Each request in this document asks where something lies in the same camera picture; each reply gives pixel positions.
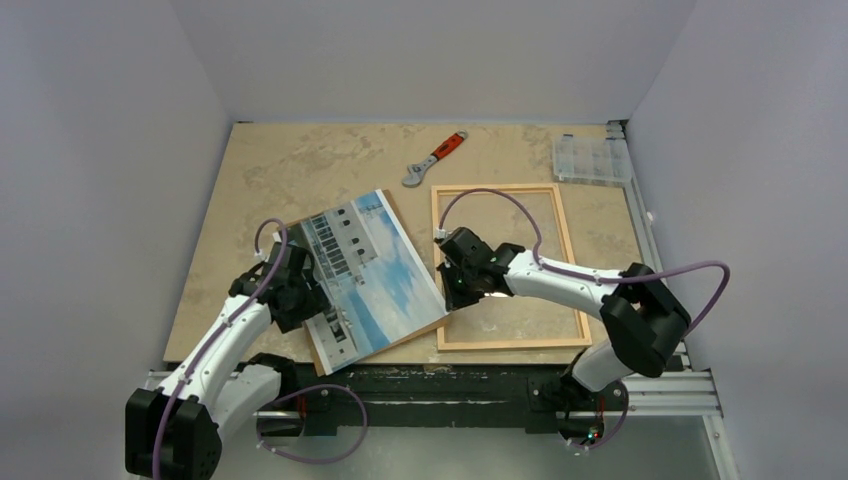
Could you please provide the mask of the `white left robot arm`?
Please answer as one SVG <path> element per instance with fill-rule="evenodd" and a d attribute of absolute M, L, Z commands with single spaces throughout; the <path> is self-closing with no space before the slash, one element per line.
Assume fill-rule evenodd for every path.
<path fill-rule="evenodd" d="M 271 325 L 282 332 L 328 312 L 306 248 L 280 242 L 271 256 L 233 281 L 213 326 L 159 385 L 136 389 L 125 406 L 125 468 L 158 479 L 209 479 L 225 440 L 260 408 L 284 409 L 298 395 L 293 360 L 254 355 Z"/>

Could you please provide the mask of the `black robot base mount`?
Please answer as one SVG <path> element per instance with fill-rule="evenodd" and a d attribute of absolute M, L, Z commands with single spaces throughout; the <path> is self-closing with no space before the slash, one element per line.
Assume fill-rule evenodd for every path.
<path fill-rule="evenodd" d="M 354 365 L 328 376 L 296 364 L 284 393 L 254 414 L 266 437 L 334 436 L 341 427 L 501 428 L 592 444 L 626 411 L 622 383 L 580 393 L 562 365 Z"/>

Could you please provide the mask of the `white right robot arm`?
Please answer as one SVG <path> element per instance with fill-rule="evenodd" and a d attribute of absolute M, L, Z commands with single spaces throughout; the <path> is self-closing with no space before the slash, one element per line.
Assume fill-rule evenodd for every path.
<path fill-rule="evenodd" d="M 580 267 L 512 243 L 491 248 L 466 227 L 434 243 L 442 254 L 437 270 L 450 312 L 495 295 L 541 299 L 601 321 L 606 340 L 581 352 L 561 381 L 564 399 L 576 407 L 631 374 L 659 377 L 692 322 L 655 272 L 640 263 L 625 270 Z"/>

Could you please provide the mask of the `light wooden picture frame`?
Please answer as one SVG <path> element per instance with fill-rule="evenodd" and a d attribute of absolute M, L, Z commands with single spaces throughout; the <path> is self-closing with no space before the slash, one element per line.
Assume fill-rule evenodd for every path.
<path fill-rule="evenodd" d="M 451 208 L 463 197 L 472 194 L 493 193 L 504 197 L 515 205 L 516 194 L 546 194 L 552 202 L 560 248 L 566 258 L 574 258 L 573 247 L 568 231 L 567 220 L 559 188 L 553 183 L 509 184 L 509 185 L 448 185 L 431 188 L 431 206 L 433 225 L 441 228 Z M 542 298 L 570 307 L 575 315 L 577 336 L 557 339 L 518 339 L 481 342 L 450 342 L 443 326 L 436 330 L 437 349 L 444 352 L 460 351 L 508 351 L 531 349 L 554 349 L 589 347 L 592 336 L 588 323 L 587 308 L 598 303 L 590 292 L 598 279 L 591 270 L 567 266 L 564 263 L 536 260 L 529 250 L 519 260 L 516 269 L 526 280 L 519 286 L 524 293 L 534 298 Z"/>

